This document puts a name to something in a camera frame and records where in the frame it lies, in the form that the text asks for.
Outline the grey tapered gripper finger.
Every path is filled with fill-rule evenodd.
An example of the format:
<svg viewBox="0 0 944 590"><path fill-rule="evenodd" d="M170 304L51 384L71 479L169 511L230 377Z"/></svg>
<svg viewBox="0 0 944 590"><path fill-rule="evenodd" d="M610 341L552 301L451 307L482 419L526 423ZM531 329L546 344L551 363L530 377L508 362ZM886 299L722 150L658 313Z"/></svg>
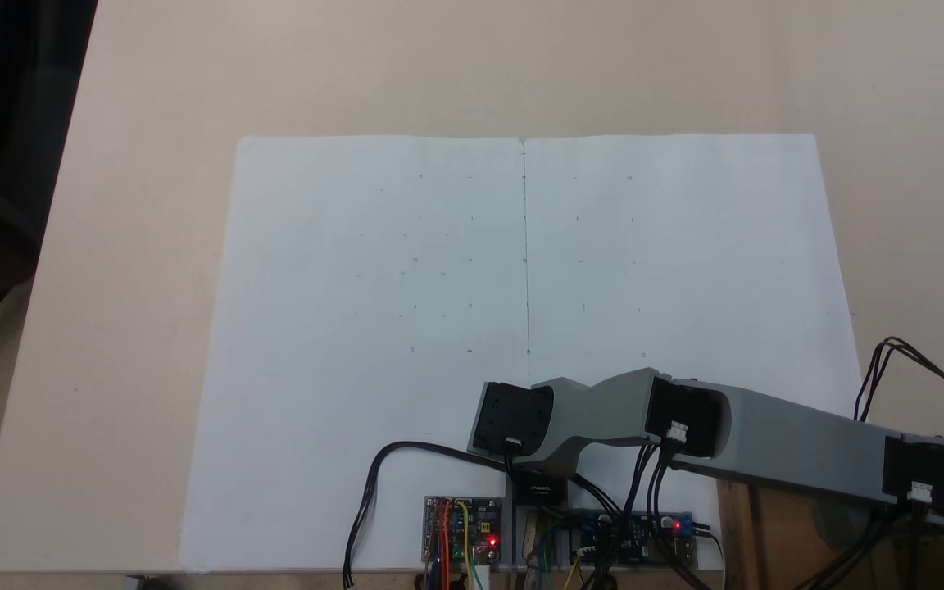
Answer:
<svg viewBox="0 0 944 590"><path fill-rule="evenodd" d="M885 511L887 501L821 497L816 500L816 533L828 548L846 548L858 542L873 518Z"/></svg>

